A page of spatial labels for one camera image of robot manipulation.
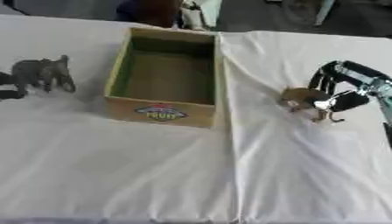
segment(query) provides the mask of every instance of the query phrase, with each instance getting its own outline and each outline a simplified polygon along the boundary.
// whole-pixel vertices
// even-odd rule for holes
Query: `label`
[[[164,123],[173,121],[179,118],[187,117],[188,115],[172,108],[170,105],[157,104],[147,108],[138,108],[135,110],[137,113],[145,114],[150,119]]]

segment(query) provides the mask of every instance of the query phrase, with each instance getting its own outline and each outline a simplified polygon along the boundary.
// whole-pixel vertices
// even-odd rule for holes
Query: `white fabric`
[[[277,105],[333,60],[392,74],[392,41],[284,32],[223,34],[239,208],[245,220],[391,221],[392,154],[376,102],[312,123]]]
[[[0,16],[0,71],[67,54],[78,87],[0,102],[0,217],[392,221],[392,156],[378,105],[338,113],[346,122],[331,125],[276,104],[283,88],[302,87],[331,60],[391,74],[392,41],[221,34],[228,117],[218,113],[209,130],[106,117],[103,83],[129,26]]]

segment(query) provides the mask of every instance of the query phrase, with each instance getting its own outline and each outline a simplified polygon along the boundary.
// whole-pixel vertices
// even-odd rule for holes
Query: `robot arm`
[[[356,90],[335,94],[336,84],[341,82],[350,83]],[[314,74],[308,88],[319,88],[331,95],[333,103],[328,104],[328,109],[332,112],[365,105],[369,96],[375,96],[392,127],[392,79],[384,73],[352,61],[333,61]]]

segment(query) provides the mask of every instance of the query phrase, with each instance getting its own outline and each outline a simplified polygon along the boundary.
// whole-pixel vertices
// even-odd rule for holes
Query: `cardboard box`
[[[131,28],[105,87],[119,120],[211,127],[215,36]]]

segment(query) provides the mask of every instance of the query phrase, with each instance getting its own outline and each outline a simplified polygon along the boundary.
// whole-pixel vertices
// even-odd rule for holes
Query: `gray toy elephant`
[[[11,69],[11,78],[17,87],[19,96],[28,94],[27,85],[52,91],[53,81],[58,87],[69,93],[76,91],[76,86],[68,70],[69,58],[62,55],[58,60],[21,60]]]

